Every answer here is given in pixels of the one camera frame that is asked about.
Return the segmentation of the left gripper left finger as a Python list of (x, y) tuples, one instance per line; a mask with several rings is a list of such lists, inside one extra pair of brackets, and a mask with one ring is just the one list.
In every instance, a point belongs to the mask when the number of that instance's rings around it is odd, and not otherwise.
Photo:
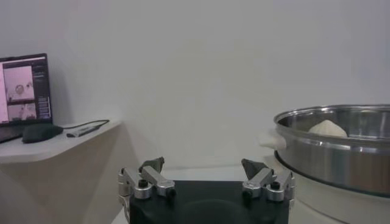
[(138, 170), (123, 167), (118, 172), (118, 194), (125, 213), (130, 212), (130, 198), (147, 200), (156, 190), (158, 196), (167, 201), (173, 201), (176, 196), (176, 185), (173, 180), (166, 179), (162, 174), (164, 157), (147, 160)]

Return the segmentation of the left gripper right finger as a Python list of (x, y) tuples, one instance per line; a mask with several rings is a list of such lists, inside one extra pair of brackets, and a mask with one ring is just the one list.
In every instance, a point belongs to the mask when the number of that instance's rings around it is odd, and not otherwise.
[(254, 198), (263, 195), (272, 202), (294, 200), (296, 182), (291, 171), (283, 170), (275, 173), (265, 163), (249, 159), (242, 159), (241, 165), (247, 176), (247, 181), (242, 183), (244, 202), (251, 202)]

